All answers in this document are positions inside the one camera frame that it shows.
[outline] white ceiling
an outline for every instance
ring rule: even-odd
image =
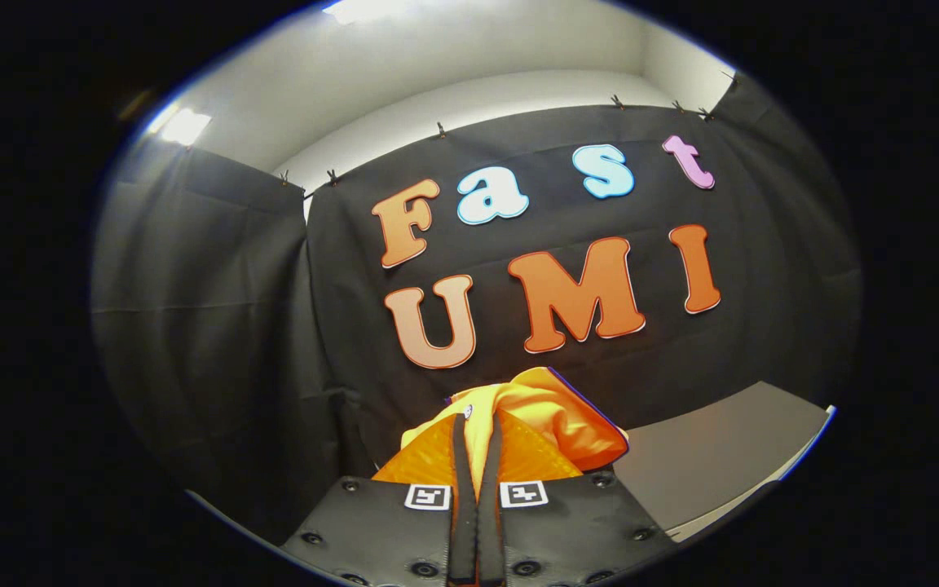
[[[342,25],[321,12],[325,3],[279,22],[176,100],[182,108],[213,116],[198,148],[273,171],[331,131],[385,105],[507,73],[610,71],[664,78],[670,95],[690,90],[682,86],[690,83],[679,75],[682,63],[660,59],[667,48],[655,45],[675,36],[614,4],[410,4],[402,14]]]

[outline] letter s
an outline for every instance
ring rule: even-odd
[[[625,156],[611,145],[589,145],[575,150],[571,164],[575,170],[589,175],[582,182],[593,196],[625,196],[633,190],[636,180],[633,172],[623,165]]]

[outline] light blue letter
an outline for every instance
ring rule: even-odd
[[[476,189],[484,182],[484,187]],[[484,224],[492,218],[512,218],[528,209],[528,196],[521,193],[514,172],[505,167],[485,167],[466,175],[459,182],[459,220],[467,224]]]
[[[571,156],[575,170],[589,175],[582,182],[593,196],[601,198],[625,196],[633,190],[636,180],[625,165],[625,156],[611,145],[589,145],[578,148]]]

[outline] orange cloth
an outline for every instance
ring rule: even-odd
[[[537,432],[541,438],[547,439],[578,471],[608,465],[629,450],[625,430],[612,424],[603,413],[579,396],[577,391],[567,386],[555,372],[545,367],[525,371],[508,383],[460,391],[451,397],[451,401],[451,405],[441,410],[433,420],[403,434],[402,452],[434,424],[453,415],[462,415],[467,408],[473,406],[473,412],[466,420],[465,439],[470,477],[473,479],[474,493],[478,499],[487,447],[492,438],[492,415],[496,410],[504,410]],[[412,482],[402,479],[401,483]]]

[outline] pink letter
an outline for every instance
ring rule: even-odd
[[[708,171],[701,171],[698,162],[694,160],[694,157],[698,156],[698,149],[683,142],[682,138],[676,135],[668,137],[666,142],[662,143],[662,148],[676,158],[691,183],[701,189],[712,189],[712,186],[716,185],[716,179],[712,177],[712,174]]]

